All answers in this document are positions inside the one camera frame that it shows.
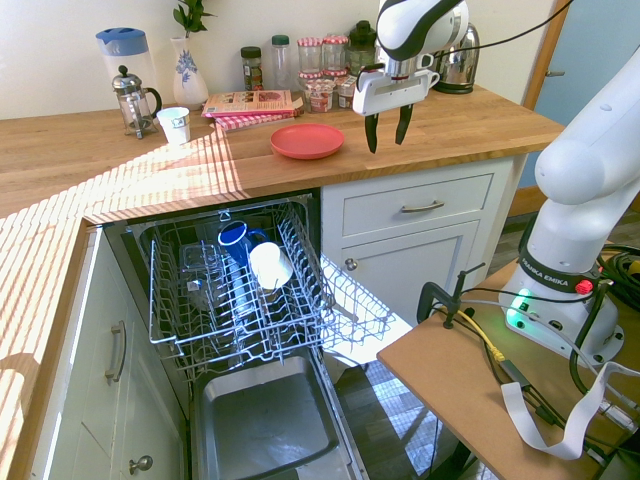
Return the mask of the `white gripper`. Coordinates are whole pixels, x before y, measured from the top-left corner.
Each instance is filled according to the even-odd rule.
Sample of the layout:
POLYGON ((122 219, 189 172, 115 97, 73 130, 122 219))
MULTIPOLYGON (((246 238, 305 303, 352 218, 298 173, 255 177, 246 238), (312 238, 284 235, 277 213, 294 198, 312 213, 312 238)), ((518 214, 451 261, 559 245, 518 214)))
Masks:
POLYGON ((414 103, 424 100, 431 88, 428 68, 410 74, 406 79, 394 80, 383 70, 362 71, 356 80, 352 109, 365 117, 365 134, 371 153, 376 153, 379 114, 400 108, 395 143, 401 145, 410 125, 414 103))

